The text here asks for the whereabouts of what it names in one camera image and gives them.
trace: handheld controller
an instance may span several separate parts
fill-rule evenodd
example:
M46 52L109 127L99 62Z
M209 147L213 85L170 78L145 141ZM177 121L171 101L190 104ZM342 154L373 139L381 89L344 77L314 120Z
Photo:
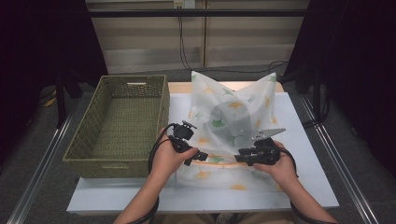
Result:
M238 149L240 155L234 155L236 161L245 162L248 166L254 163L274 165L280 159L280 149L272 138L266 138L254 143L255 147Z
M175 151L178 153L185 152L192 148L185 140L190 140L191 137L194 135L194 132L191 128L195 128L192 124L188 123L187 121L183 120L183 124L175 124L174 125L174 132L173 135L169 135L169 139L172 142L172 146L174 147ZM184 164L190 166L192 160L195 161L205 161L207 158L207 154L198 150L197 153L188 160L184 161Z

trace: white table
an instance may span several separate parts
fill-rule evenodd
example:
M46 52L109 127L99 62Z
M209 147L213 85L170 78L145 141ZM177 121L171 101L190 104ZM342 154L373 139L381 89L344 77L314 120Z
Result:
M170 103L170 123L180 123L187 118L189 94L172 93ZM276 135L275 139L284 143L293 155L302 184L322 206L338 206L329 181L287 93L276 93L275 114L279 126L286 128L286 131ZM67 211L82 216L117 214L136 195L144 180L144 178L81 178ZM290 209L290 201L280 191L187 187L178 184L172 176L161 192L158 214L257 212L284 209Z

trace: hand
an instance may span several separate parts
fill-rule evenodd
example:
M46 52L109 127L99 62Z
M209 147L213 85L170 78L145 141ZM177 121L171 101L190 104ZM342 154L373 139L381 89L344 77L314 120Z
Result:
M160 143L165 140L167 141L163 142L157 149L151 169L152 174L164 176L166 178L169 178L169 176L178 169L183 161L191 158L198 151L198 148L193 147L183 153L178 153L175 151L171 141L168 139L168 135L165 133L160 140Z
M274 141L274 143L277 147L285 148L280 142ZM280 159L274 165L254 163L253 167L256 170L268 173L282 189L291 184L292 181L298 180L291 158L283 152L280 153Z

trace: gray carpet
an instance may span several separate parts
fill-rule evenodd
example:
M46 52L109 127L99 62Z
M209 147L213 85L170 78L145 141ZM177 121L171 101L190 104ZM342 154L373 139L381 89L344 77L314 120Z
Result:
M227 67L229 70L259 71L266 66ZM230 72L203 72L216 80L257 80L266 75L245 74ZM187 70L162 71L140 73L144 75L165 74L169 81L189 81L190 72ZM50 169L46 173L44 182L35 197L35 201L27 214L24 223L112 223L115 217L79 217L68 214L65 209L70 201L76 186L77 174L73 173L63 162L62 157L71 138L78 127L86 107L92 97L93 89L82 85L84 94L80 100L67 98L67 107L77 105L68 132L54 154ZM286 92L299 114L301 121L308 120L305 109L301 103L301 96L294 89L294 83L286 83ZM8 157L0 175L0 223L7 223L18 199L23 194L32 178L35 168L40 163L52 136L56 130L57 108L56 105L44 107L40 105L21 141L15 146L13 153ZM371 155L364 140L351 131L347 118L335 103L331 103L331 111L324 121L334 144L337 146L346 166L361 192L373 208L379 223L394 223L396 219L396 181ZM306 129L318 158L329 178L332 189L340 203L340 207L330 209L341 223L363 223L361 214L347 192L340 175L337 173L332 160L325 150L314 128Z

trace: wall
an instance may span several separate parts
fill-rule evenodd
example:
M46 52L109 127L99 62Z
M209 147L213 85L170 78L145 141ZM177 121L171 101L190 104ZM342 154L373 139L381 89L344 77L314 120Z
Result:
M89 9L166 9L173 1L87 0ZM307 0L196 0L196 8L300 9ZM182 18L191 67L288 60L303 18ZM92 19L108 72L183 68L178 18Z

